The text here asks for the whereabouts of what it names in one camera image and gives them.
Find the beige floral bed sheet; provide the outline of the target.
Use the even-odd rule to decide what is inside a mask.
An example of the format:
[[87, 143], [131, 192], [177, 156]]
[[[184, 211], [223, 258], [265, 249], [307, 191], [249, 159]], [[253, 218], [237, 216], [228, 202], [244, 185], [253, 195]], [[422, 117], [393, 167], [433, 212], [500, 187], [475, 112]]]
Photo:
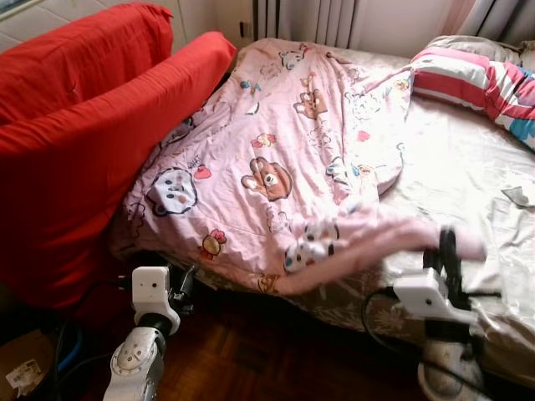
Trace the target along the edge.
[[404, 172], [383, 201], [481, 233], [489, 256], [463, 264], [465, 288], [503, 295], [473, 302], [484, 366], [534, 387], [535, 210], [501, 193], [534, 184], [534, 156], [486, 117], [414, 91], [402, 139]]

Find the long red cushion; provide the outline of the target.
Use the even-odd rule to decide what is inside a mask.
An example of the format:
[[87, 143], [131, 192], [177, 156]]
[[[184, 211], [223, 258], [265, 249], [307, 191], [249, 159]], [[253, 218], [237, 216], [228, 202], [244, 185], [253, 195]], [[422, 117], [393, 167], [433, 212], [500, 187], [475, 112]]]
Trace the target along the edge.
[[104, 278], [104, 230], [140, 167], [234, 56], [221, 34], [202, 34], [100, 95], [0, 126], [0, 283], [31, 306], [65, 308]]

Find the white crumpled cloth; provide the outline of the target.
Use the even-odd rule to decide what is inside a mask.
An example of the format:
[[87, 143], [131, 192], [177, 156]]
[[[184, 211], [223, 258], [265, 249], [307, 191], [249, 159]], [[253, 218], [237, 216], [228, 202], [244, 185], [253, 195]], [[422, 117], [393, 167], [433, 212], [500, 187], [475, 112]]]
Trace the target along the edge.
[[532, 209], [535, 206], [535, 188], [532, 185], [513, 185], [504, 188], [501, 193], [523, 209]]

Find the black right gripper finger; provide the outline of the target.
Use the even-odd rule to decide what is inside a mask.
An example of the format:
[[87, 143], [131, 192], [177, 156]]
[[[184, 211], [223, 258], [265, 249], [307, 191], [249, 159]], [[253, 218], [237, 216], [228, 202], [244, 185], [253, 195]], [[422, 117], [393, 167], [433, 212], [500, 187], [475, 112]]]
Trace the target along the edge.
[[460, 256], [457, 248], [457, 236], [450, 226], [440, 230], [438, 246], [438, 272], [459, 272]]

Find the pink curtain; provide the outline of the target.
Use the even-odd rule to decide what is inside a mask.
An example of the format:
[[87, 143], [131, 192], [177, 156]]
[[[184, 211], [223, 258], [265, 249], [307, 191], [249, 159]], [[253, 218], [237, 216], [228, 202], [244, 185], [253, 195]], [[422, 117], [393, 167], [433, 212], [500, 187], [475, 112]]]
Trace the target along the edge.
[[460, 34], [475, 3], [476, 0], [450, 0], [441, 35]]

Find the white radiator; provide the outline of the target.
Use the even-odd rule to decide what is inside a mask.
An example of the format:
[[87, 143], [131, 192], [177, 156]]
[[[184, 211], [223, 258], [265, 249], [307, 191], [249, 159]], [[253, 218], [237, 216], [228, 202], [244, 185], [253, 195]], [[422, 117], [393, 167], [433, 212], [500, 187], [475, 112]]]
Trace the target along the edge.
[[359, 0], [252, 0], [252, 37], [356, 49]]

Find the red blue striped bolster pillow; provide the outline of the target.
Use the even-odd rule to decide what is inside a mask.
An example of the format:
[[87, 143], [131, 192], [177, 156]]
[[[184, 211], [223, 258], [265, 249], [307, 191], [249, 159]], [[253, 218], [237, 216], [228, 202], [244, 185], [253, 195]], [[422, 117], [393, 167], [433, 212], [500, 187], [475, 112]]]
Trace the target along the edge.
[[535, 73], [467, 51], [428, 47], [411, 61], [414, 92], [482, 112], [535, 150]]

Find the pink cartoon print quilt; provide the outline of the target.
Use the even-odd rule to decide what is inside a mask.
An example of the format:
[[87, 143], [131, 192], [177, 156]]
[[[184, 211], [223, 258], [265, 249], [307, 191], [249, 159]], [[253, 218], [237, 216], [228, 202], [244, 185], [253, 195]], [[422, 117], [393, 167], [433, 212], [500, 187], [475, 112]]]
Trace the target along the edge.
[[224, 84], [150, 151], [112, 219], [111, 256], [146, 252], [275, 297], [301, 297], [404, 251], [482, 234], [383, 195], [405, 168], [411, 63], [260, 39]]

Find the brown cardboard box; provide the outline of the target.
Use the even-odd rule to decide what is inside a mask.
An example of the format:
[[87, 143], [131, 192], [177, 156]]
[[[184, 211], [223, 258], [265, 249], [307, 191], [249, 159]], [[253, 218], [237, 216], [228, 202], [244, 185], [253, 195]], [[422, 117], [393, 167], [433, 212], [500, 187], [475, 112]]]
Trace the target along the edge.
[[0, 401], [27, 401], [54, 365], [54, 344], [41, 329], [0, 344]]

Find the grey curtain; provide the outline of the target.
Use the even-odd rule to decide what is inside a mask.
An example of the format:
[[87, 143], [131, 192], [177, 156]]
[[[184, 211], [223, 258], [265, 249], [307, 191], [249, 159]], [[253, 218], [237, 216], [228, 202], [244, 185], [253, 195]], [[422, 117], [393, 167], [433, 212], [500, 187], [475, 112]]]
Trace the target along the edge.
[[535, 39], [535, 0], [474, 0], [459, 34], [500, 43]]

